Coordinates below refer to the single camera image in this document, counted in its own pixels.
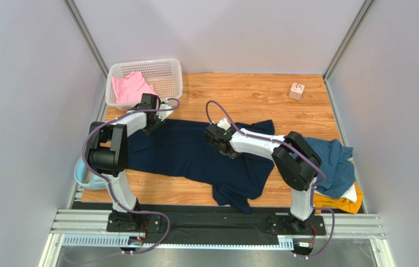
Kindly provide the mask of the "navy blue t shirt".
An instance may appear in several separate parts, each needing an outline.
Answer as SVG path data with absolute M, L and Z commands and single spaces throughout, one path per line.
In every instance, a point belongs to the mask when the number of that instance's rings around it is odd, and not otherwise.
M 248 200 L 262 195 L 274 163 L 252 154 L 235 159 L 220 154 L 203 136 L 208 125 L 167 119 L 150 135 L 133 133 L 127 139 L 127 168 L 209 184 L 220 206 L 250 214 Z

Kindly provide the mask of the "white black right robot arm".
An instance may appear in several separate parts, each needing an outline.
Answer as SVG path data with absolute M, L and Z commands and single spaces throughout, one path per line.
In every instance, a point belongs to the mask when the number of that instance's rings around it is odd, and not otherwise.
M 210 124 L 204 138 L 228 157 L 251 154 L 274 162 L 284 182 L 291 188 L 288 227 L 296 234 L 313 230 L 315 187 L 326 179 L 322 159 L 297 132 L 288 135 L 266 135 L 238 128 Z

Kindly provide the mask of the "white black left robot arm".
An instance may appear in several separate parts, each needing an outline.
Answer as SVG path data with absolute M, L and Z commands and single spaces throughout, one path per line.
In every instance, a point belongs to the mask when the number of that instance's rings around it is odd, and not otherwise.
M 124 115 L 90 125 L 82 147 L 82 160 L 91 173 L 102 179 L 111 196 L 109 232 L 129 231 L 143 235 L 147 231 L 146 219 L 152 216 L 152 212 L 141 211 L 126 176 L 128 138 L 138 131 L 151 134 L 173 111 L 169 98 L 161 100 L 156 95 L 145 93 L 140 103 Z

